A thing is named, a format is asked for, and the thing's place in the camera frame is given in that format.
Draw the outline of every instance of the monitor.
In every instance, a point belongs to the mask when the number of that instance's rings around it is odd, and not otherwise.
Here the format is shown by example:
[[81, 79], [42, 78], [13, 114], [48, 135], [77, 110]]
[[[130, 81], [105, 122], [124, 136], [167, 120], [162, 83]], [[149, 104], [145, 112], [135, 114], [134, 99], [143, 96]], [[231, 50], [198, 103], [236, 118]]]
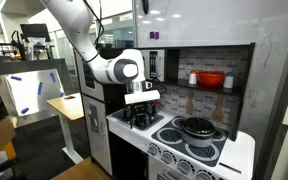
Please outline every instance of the monitor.
[[46, 24], [21, 24], [21, 28], [26, 41], [28, 37], [44, 37], [45, 42], [51, 42]]

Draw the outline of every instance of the red bowl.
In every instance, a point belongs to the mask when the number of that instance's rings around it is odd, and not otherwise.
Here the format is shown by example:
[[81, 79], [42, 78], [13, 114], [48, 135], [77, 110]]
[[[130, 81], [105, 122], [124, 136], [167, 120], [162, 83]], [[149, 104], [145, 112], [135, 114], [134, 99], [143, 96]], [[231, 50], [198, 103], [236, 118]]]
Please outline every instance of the red bowl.
[[197, 74], [200, 80], [200, 84], [206, 87], [218, 86], [223, 82], [225, 77], [224, 73], [215, 71], [201, 71]]

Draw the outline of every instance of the backsplash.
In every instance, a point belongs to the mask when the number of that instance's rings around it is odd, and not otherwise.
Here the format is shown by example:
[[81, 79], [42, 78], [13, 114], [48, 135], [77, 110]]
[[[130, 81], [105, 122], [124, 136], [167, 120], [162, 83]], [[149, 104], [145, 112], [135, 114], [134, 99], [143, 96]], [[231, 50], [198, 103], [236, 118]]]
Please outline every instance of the backsplash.
[[241, 85], [245, 77], [247, 47], [210, 47], [182, 49], [179, 59], [179, 79], [189, 79], [191, 70], [234, 73], [234, 85]]
[[[167, 92], [161, 95], [161, 103], [165, 110], [184, 117], [204, 117], [212, 120], [212, 113], [215, 110], [218, 94], [194, 89], [186, 89], [177, 86], [166, 86]], [[186, 103], [188, 93], [192, 91], [194, 110], [192, 115], [186, 113]], [[222, 112], [224, 118], [222, 122], [212, 121], [216, 127], [231, 131], [234, 126], [238, 111], [239, 99], [235, 96], [224, 96]]]

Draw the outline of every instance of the black pot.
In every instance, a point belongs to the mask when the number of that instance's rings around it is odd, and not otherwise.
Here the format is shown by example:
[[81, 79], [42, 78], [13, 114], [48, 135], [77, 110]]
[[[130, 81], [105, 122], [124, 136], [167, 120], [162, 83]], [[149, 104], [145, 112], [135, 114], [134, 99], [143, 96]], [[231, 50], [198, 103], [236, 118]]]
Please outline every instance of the black pot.
[[191, 117], [182, 124], [183, 140], [195, 147], [208, 147], [213, 144], [214, 125], [203, 118]]

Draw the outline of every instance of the whiteboard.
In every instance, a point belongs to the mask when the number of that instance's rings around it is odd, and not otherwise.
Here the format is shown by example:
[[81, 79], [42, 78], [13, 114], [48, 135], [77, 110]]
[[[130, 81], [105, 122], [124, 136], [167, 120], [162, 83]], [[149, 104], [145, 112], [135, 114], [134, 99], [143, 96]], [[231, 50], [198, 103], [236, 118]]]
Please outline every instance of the whiteboard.
[[[134, 0], [138, 47], [249, 44], [288, 37], [288, 0]], [[159, 32], [159, 39], [149, 33]]]

